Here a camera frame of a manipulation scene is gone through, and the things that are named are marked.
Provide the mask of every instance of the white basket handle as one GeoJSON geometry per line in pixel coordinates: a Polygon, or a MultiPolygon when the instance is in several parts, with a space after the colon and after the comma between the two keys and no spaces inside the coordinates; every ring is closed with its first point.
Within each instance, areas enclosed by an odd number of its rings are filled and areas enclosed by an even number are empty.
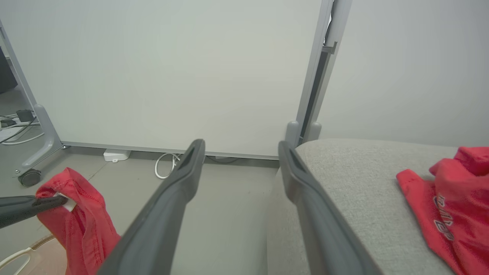
{"type": "Polygon", "coordinates": [[[17,272],[15,272],[14,275],[19,274],[22,271],[22,269],[24,269],[24,267],[29,263],[30,259],[32,258],[33,253],[35,253],[35,251],[32,248],[28,247],[24,250],[21,250],[17,253],[14,253],[14,254],[8,256],[5,260],[0,262],[0,270],[2,270],[4,267],[6,267],[9,263],[14,261],[15,259],[17,259],[23,255],[28,255],[29,256],[28,260],[25,261],[25,263],[19,268],[19,270],[17,270],[17,272]]]}

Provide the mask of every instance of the red cloth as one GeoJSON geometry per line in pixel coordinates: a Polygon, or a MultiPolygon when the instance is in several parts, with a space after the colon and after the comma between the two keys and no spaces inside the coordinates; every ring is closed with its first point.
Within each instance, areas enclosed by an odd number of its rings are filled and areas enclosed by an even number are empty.
{"type": "Polygon", "coordinates": [[[37,216],[66,249],[66,275],[95,275],[120,239],[105,210],[104,198],[70,168],[44,183],[36,197],[52,197],[56,192],[77,203],[73,211],[57,207],[37,216]]]}
{"type": "Polygon", "coordinates": [[[458,274],[489,274],[489,147],[460,147],[429,169],[397,174],[428,246],[458,274]]]}

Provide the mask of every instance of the gray sofa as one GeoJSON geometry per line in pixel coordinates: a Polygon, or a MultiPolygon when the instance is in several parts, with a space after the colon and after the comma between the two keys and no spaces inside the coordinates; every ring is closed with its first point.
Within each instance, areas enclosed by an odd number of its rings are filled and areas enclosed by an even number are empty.
{"type": "MultiPolygon", "coordinates": [[[[396,174],[452,158],[455,147],[360,139],[307,142],[297,152],[386,275],[453,274],[426,245],[396,174]]],[[[277,173],[268,208],[269,275],[310,274],[297,210],[277,173]]]]}

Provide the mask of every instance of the white box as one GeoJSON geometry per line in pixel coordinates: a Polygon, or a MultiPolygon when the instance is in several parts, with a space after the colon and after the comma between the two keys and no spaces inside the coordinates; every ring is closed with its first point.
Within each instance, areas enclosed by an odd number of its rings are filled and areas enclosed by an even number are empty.
{"type": "Polygon", "coordinates": [[[132,151],[129,150],[114,150],[107,149],[104,152],[105,161],[118,162],[120,160],[127,160],[132,151]]]}

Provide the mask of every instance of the gray floor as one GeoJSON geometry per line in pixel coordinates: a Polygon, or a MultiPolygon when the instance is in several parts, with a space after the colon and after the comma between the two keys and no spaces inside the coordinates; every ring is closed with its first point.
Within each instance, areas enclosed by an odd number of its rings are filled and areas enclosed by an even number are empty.
{"type": "MultiPolygon", "coordinates": [[[[0,115],[26,106],[19,89],[0,94],[0,115]]],[[[33,127],[21,140],[42,130],[33,127]]],[[[89,179],[104,196],[107,211],[123,234],[161,183],[154,175],[159,153],[133,152],[128,160],[105,162],[103,149],[71,147],[40,163],[43,181],[22,187],[13,171],[43,143],[39,138],[15,146],[0,145],[0,196],[33,195],[53,175],[70,167],[89,179]]],[[[160,173],[171,163],[162,161],[160,173]]],[[[185,211],[172,274],[267,273],[266,209],[278,162],[239,160],[217,164],[206,160],[199,190],[185,211]]],[[[48,235],[37,218],[0,229],[0,260],[48,235]]]]}

